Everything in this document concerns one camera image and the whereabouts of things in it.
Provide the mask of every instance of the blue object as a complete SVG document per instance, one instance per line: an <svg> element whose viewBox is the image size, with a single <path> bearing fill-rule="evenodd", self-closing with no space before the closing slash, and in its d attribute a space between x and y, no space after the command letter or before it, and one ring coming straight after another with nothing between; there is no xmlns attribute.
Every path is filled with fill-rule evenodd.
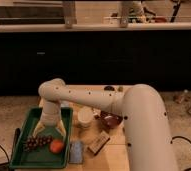
<svg viewBox="0 0 191 171"><path fill-rule="evenodd" d="M82 164L83 163L83 142L73 141L70 145L70 159L71 164Z"/></svg>

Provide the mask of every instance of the wooden table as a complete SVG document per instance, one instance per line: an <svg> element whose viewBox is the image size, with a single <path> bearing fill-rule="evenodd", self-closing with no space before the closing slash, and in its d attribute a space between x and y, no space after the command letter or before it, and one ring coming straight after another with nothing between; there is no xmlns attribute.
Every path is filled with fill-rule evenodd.
<svg viewBox="0 0 191 171"><path fill-rule="evenodd" d="M70 88L81 88L90 90L101 90L104 86L69 86ZM123 122L114 129L107 129L99 120L93 119L90 127L83 129L80 127L77 119L78 111L83 107L81 105L70 103L73 108L73 121L70 140L81 140L84 143L83 164L67 164L65 171L129 171L129 161L125 145L125 136L123 132ZM88 145L105 130L110 135L110 140L94 156L88 149Z"/></svg>

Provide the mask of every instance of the brown bowl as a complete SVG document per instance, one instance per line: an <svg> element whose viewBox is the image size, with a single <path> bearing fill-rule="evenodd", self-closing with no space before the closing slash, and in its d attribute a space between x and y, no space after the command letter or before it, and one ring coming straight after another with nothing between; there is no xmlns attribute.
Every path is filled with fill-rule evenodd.
<svg viewBox="0 0 191 171"><path fill-rule="evenodd" d="M100 120L103 125L107 126L110 129L113 129L122 122L123 118L115 114L101 111Z"/></svg>

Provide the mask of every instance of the green tray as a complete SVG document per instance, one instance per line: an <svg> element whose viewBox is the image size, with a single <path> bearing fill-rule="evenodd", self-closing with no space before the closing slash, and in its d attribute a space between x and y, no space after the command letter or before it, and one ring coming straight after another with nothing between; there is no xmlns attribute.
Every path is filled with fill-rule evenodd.
<svg viewBox="0 0 191 171"><path fill-rule="evenodd" d="M10 161L11 169L31 169L31 168L43 168L43 169L62 169L66 167L68 160L68 152L70 146L70 132L72 125L71 108L62 108L62 120L67 131L65 148L60 154L53 154L49 151L49 146L37 148L31 152L24 151L24 141L27 137L32 135L32 132L40 119L41 108L32 108L27 115L26 121L21 130L18 142L13 150L12 158ZM54 127L47 127L40 135L52 135L55 138L62 138Z"/></svg>

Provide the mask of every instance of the wooden block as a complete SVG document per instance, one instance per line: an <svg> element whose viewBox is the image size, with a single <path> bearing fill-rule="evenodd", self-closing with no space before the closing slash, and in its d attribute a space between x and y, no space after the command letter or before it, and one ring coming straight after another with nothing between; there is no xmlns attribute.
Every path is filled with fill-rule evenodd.
<svg viewBox="0 0 191 171"><path fill-rule="evenodd" d="M89 145L88 149L93 152L94 155L97 155L109 140L110 136L105 131L102 131L100 135Z"/></svg>

